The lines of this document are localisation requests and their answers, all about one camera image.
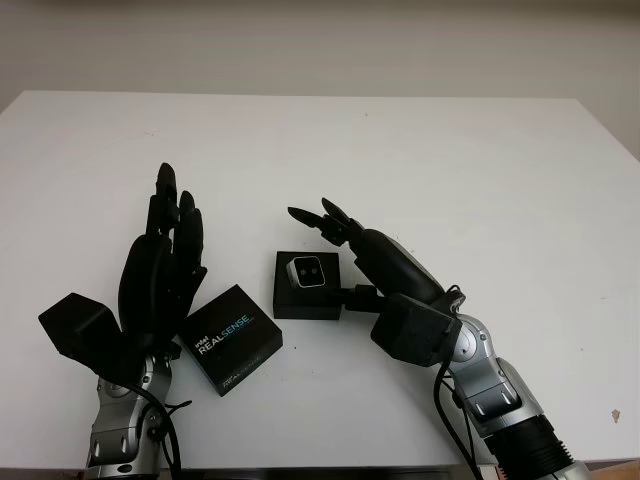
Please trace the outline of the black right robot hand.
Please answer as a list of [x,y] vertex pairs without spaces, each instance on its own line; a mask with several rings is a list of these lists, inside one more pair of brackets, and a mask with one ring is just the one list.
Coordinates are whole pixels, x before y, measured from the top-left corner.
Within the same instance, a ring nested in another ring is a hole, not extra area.
[[345,243],[355,255],[354,264],[370,281],[351,289],[338,288],[332,298],[349,311],[379,313],[385,299],[402,294],[424,304],[432,304],[445,289],[404,247],[386,234],[363,227],[337,205],[324,198],[325,214],[319,216],[297,207],[288,213],[335,246]]

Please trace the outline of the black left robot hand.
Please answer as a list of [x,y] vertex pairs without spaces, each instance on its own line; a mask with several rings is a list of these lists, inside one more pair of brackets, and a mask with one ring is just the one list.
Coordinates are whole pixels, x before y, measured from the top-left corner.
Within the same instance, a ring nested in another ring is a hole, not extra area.
[[118,290],[122,330],[143,348],[165,349],[179,332],[207,273],[203,249],[201,211],[163,163],[145,231],[129,250]]

